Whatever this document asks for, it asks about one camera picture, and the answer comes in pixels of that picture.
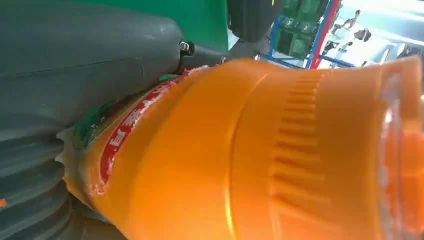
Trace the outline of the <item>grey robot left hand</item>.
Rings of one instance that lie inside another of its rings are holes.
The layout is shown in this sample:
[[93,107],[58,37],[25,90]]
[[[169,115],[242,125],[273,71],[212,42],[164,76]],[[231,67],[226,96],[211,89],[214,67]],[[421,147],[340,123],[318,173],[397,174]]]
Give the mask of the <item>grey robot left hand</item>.
[[56,134],[163,75],[225,59],[185,40],[166,17],[87,2],[3,0],[0,139]]

